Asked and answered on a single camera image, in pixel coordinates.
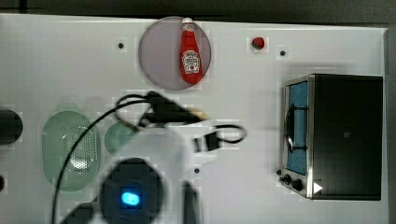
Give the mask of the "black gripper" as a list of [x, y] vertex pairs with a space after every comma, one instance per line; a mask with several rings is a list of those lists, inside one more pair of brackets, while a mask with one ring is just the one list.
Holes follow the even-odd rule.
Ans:
[[151, 112], [145, 112], [138, 121], [140, 127], [147, 127], [150, 124], [166, 123], [186, 123], [192, 124], [201, 122], [203, 119], [194, 115], [187, 108], [166, 98], [156, 91], [149, 91], [145, 99], [149, 103]]

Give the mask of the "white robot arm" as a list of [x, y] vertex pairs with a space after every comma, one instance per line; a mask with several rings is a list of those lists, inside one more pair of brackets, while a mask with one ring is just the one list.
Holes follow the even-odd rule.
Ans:
[[51, 224], [204, 224], [196, 186], [219, 148], [216, 126], [156, 91], [134, 135], [99, 175], [93, 199]]

